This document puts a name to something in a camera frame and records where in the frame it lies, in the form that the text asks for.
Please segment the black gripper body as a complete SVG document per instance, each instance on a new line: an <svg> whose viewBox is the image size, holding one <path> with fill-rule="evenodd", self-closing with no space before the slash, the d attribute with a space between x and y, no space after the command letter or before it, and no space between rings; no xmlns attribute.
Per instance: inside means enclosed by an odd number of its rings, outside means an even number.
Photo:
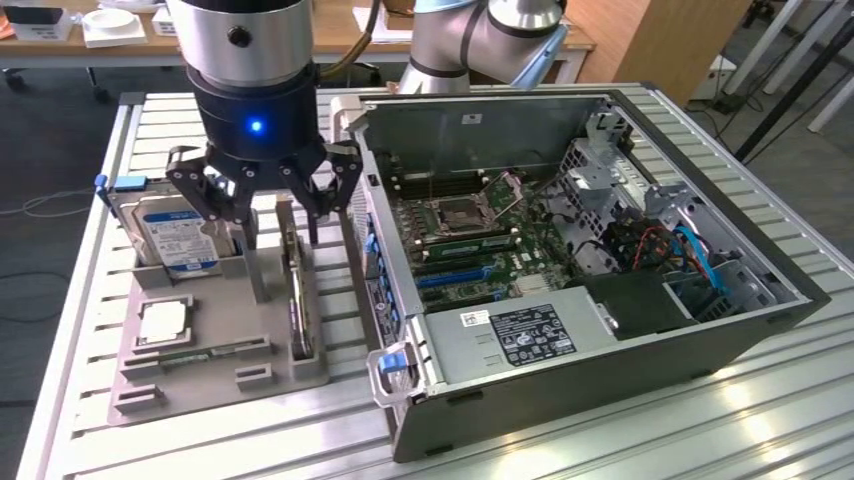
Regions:
<svg viewBox="0 0 854 480"><path fill-rule="evenodd" d="M319 66L310 62L280 83L235 86L187 67L207 135L209 161L319 164L326 160L319 132Z"/></svg>

